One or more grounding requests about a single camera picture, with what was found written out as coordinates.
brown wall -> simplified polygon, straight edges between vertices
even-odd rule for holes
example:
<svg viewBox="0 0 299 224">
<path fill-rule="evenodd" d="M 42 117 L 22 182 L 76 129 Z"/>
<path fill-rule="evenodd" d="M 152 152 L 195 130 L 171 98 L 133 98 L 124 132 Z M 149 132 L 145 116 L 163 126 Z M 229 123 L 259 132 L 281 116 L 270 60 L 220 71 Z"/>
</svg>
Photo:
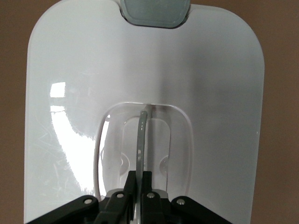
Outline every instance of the brown wall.
<svg viewBox="0 0 299 224">
<path fill-rule="evenodd" d="M 57 0 L 0 1 L 0 223 L 23 223 L 27 44 Z M 192 0 L 243 18 L 265 58 L 252 224 L 299 223 L 299 1 Z"/>
</svg>

metal screw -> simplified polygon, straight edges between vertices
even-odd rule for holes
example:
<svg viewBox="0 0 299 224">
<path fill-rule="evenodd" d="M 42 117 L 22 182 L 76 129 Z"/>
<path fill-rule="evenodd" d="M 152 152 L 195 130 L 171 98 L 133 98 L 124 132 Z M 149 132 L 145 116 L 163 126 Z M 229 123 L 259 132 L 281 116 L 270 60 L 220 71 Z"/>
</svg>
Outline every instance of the metal screw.
<svg viewBox="0 0 299 224">
<path fill-rule="evenodd" d="M 178 199 L 178 200 L 177 200 L 177 203 L 178 203 L 179 205 L 184 205 L 184 204 L 185 204 L 185 201 L 184 201 L 183 199 Z"/>
<path fill-rule="evenodd" d="M 90 204 L 93 200 L 91 198 L 88 198 L 84 201 L 84 204 Z"/>
<path fill-rule="evenodd" d="M 148 197 L 148 198 L 153 198 L 153 197 L 155 197 L 155 194 L 154 194 L 154 193 L 148 193 L 148 194 L 146 195 L 146 197 Z"/>
<path fill-rule="evenodd" d="M 116 197 L 117 198 L 122 198 L 122 197 L 124 197 L 124 194 L 123 193 L 119 193 L 119 194 L 116 195 Z"/>
</svg>

